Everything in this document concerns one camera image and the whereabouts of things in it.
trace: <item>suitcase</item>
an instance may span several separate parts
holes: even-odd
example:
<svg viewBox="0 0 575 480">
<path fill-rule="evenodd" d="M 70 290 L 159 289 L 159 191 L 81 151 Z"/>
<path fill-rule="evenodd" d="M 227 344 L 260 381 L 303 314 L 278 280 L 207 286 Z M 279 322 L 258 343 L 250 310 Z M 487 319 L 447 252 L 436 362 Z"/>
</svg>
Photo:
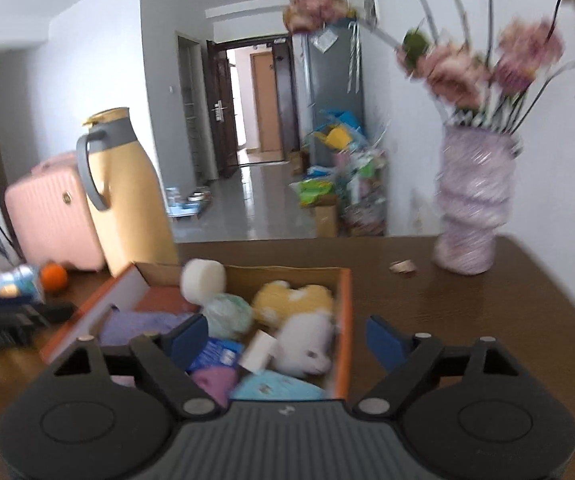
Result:
<svg viewBox="0 0 575 480">
<path fill-rule="evenodd" d="M 5 204 L 27 263 L 101 270 L 105 256 L 80 182 L 75 152 L 62 153 L 9 186 Z"/>
</svg>

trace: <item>brown wooden table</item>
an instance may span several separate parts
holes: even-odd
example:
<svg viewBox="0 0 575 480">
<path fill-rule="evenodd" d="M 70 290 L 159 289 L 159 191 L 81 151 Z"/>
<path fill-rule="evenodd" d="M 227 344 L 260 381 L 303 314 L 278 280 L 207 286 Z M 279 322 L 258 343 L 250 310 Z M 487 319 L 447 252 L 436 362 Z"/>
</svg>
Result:
<svg viewBox="0 0 575 480">
<path fill-rule="evenodd" d="M 365 346 L 363 328 L 379 314 L 407 333 L 429 332 L 446 344 L 471 344 L 493 335 L 575 416 L 575 307 L 549 277 L 509 239 L 499 239 L 496 263 L 481 276 L 463 277 L 431 263 L 432 238 L 316 238 L 185 244 L 183 259 L 224 264 L 348 267 L 352 270 L 354 329 L 350 400 L 384 377 Z M 404 278 L 389 265 L 412 259 Z M 86 298 L 104 275 L 75 276 L 70 295 Z M 0 359 L 0 413 L 42 369 L 34 351 Z M 7 475 L 0 459 L 0 480 Z M 575 457 L 566 475 L 575 480 Z"/>
</svg>

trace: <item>yellow thermos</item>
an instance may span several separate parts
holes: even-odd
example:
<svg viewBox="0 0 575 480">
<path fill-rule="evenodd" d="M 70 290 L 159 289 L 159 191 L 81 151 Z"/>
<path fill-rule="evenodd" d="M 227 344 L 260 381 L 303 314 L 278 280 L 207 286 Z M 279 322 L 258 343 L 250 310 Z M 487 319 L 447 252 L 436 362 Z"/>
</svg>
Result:
<svg viewBox="0 0 575 480">
<path fill-rule="evenodd" d="M 116 276 L 131 262 L 177 264 L 170 222 L 152 161 L 136 139 L 129 108 L 91 116 L 76 145 L 91 216 Z"/>
</svg>

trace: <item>vase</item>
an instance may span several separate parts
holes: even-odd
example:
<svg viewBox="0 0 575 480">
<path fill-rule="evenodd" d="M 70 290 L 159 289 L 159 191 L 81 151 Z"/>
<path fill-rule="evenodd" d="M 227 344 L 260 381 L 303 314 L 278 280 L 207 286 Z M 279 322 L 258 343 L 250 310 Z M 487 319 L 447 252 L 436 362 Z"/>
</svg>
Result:
<svg viewBox="0 0 575 480">
<path fill-rule="evenodd" d="M 510 136 L 485 128 L 445 128 L 438 192 L 443 234 L 434 249 L 443 269 L 472 276 L 494 263 L 494 229 L 510 212 L 512 148 Z"/>
</svg>

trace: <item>orange fruit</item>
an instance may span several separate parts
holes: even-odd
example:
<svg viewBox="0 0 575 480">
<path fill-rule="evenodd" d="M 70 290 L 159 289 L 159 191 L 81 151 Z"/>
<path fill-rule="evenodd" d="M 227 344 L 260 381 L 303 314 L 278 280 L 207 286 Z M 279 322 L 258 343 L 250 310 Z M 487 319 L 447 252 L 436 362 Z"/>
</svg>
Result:
<svg viewBox="0 0 575 480">
<path fill-rule="evenodd" d="M 40 273 L 43 290 L 49 294 L 58 294 L 67 288 L 67 270 L 56 263 L 46 264 Z"/>
</svg>

